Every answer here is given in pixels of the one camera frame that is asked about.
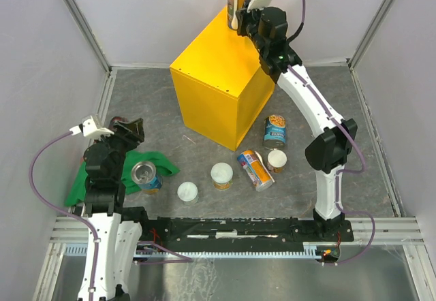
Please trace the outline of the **blue yellow can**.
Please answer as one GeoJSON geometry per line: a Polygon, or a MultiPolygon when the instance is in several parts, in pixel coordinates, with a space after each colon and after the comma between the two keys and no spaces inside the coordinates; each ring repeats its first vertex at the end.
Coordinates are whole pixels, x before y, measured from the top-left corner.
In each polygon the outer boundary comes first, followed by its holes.
{"type": "Polygon", "coordinates": [[[264,191],[275,182],[256,151],[251,149],[243,151],[237,160],[251,179],[256,191],[264,191]]]}

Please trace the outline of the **small can white lid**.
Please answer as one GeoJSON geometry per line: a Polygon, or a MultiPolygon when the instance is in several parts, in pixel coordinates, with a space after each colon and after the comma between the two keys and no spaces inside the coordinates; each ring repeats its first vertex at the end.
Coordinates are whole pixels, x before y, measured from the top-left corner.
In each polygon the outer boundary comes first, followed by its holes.
{"type": "Polygon", "coordinates": [[[270,172],[280,173],[287,163],[287,155],[282,150],[272,150],[267,156],[267,168],[270,172]]]}

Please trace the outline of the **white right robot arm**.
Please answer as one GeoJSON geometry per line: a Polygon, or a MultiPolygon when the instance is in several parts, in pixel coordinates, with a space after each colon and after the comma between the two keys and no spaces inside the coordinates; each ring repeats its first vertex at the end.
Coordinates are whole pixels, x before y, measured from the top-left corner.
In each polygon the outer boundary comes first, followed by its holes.
{"type": "Polygon", "coordinates": [[[352,141],[357,133],[354,119],[345,120],[326,101],[286,36],[286,13],[277,7],[236,11],[237,33],[248,37],[259,53],[262,70],[296,104],[309,124],[313,141],[305,157],[315,170],[317,200],[313,219],[297,227],[320,240],[329,240],[345,228],[341,183],[352,141]]]}

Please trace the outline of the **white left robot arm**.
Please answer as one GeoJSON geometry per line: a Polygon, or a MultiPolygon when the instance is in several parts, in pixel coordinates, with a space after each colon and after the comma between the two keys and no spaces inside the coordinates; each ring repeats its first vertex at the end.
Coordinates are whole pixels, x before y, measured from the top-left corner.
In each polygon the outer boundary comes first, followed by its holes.
{"type": "Polygon", "coordinates": [[[123,166],[129,151],[144,142],[142,118],[114,118],[108,128],[90,116],[84,136],[94,143],[84,152],[83,221],[88,227],[87,257],[78,300],[129,300],[127,281],[136,245],[151,231],[142,207],[124,207],[123,166]]]}

